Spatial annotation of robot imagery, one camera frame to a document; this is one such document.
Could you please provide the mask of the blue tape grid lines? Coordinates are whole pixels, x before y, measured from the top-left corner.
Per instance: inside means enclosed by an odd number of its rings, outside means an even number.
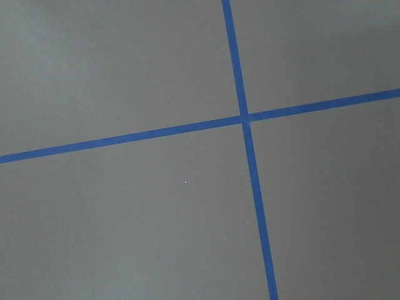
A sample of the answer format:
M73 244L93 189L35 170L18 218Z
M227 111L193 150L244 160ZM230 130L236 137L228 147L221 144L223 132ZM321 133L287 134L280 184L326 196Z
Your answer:
M120 136L105 137L90 141L76 142L60 146L45 147L24 152L17 152L1 156L1 163L11 163L28 159L36 159L47 156L53 156L64 153L78 152L88 149L103 148L117 144L133 143L154 138L163 138L177 134L191 133L195 131L204 131L213 128L222 128L239 124L242 127L242 135L246 149L247 166L252 187L252 196L256 212L257 227L259 231L262 257L266 272L267 290L270 299L278 299L279 292L276 283L276 275L274 271L273 256L268 234L268 222L264 210L263 196L261 185L259 182L259 171L256 160L256 152L254 149L253 134L251 124L256 121L263 121L275 118L285 118L298 114L313 113L328 109L336 109L346 106L353 106L364 103L372 103L399 97L398 89L390 89L386 91L373 92L357 96L349 96L339 99L332 99L321 102L313 102L298 106L282 107L267 111L249 112L248 102L246 99L246 90L244 87L243 73L239 55L237 36L234 25L233 12L230 1L222 2L222 11L224 14L224 23L227 32L227 41L229 44L229 53L231 57L232 72L236 89L236 96L239 107L239 115L213 119L209 121L182 124L173 127L165 127L153 129L150 131L135 132L131 134L123 134Z

